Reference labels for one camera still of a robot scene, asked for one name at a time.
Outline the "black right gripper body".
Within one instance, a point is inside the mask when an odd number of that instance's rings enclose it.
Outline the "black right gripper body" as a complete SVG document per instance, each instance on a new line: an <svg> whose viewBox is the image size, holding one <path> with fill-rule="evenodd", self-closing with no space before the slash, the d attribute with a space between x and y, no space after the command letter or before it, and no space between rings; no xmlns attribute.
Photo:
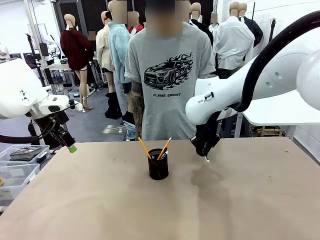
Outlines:
<svg viewBox="0 0 320 240"><path fill-rule="evenodd" d="M213 148L218 143L221 138L217 133L220 113L213 113L205 124L196 126L196 134L190 139L196 148Z"/></svg>

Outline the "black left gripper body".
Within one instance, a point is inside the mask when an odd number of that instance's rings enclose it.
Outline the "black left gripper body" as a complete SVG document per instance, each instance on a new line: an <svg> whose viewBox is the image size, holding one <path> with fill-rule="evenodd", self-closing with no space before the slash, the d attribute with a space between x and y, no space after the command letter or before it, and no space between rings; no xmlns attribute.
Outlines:
<svg viewBox="0 0 320 240"><path fill-rule="evenodd" d="M32 136L33 141L43 139L51 135L57 141L69 141L70 133L63 128L63 125L69 121L69 117L64 111L49 114L45 117L33 120L40 128L40 135Z"/></svg>

